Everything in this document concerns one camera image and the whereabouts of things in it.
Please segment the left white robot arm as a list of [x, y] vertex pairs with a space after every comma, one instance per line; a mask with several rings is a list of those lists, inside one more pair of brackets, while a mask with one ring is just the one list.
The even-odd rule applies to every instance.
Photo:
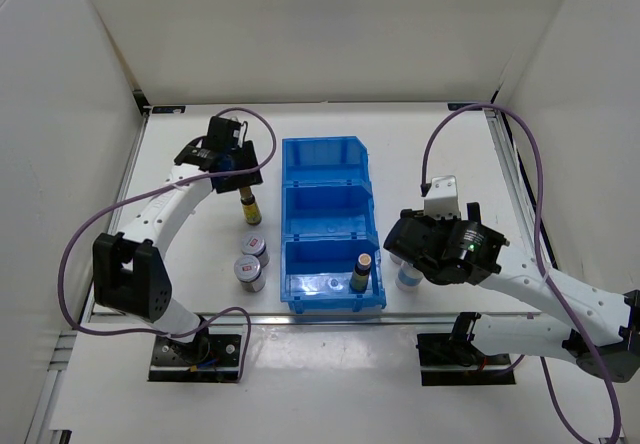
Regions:
[[96, 303], [146, 323], [188, 364], [208, 356], [208, 330], [200, 327], [201, 316], [172, 297], [164, 257], [187, 218], [211, 193], [262, 182], [245, 132], [236, 119], [212, 117], [204, 138], [189, 142], [174, 159], [167, 189], [116, 233], [102, 233], [93, 243]]

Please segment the yellow-label brown bottle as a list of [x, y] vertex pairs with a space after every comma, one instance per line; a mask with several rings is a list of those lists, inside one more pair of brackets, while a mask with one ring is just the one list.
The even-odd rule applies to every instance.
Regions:
[[245, 221], [251, 226], [259, 225], [262, 221], [262, 214], [251, 188], [240, 188], [239, 193]]
[[361, 253], [354, 265], [350, 278], [350, 288], [355, 293], [364, 293], [368, 287], [372, 267], [372, 257], [368, 253]]

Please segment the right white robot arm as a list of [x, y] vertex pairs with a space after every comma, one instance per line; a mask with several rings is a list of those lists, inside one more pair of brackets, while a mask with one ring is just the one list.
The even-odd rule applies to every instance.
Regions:
[[598, 378], [626, 383], [639, 369], [639, 294], [592, 287], [535, 259], [483, 225], [479, 206], [471, 217], [436, 219], [405, 209], [384, 247], [430, 283], [470, 284], [515, 298], [531, 317], [462, 312], [446, 350], [460, 363], [481, 355], [522, 354], [576, 364]]

